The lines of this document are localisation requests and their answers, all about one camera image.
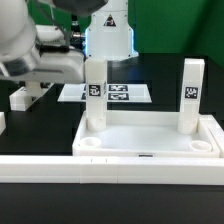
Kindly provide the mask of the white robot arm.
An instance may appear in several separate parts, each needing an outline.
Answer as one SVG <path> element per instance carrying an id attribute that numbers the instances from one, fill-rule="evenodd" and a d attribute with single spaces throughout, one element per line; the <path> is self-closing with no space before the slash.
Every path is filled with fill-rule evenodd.
<path id="1" fill-rule="evenodd" d="M 79 84 L 85 56 L 70 45 L 45 45 L 29 15 L 27 0 L 0 0 L 0 80 Z"/>

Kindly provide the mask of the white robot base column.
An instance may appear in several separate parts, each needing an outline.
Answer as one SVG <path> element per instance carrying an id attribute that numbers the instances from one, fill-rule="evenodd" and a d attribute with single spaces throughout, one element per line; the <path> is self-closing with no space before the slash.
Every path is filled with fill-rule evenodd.
<path id="1" fill-rule="evenodd" d="M 91 15 L 85 35 L 88 57 L 123 61 L 138 56 L 134 50 L 134 31 L 128 23 L 128 0 L 108 0 Z"/>

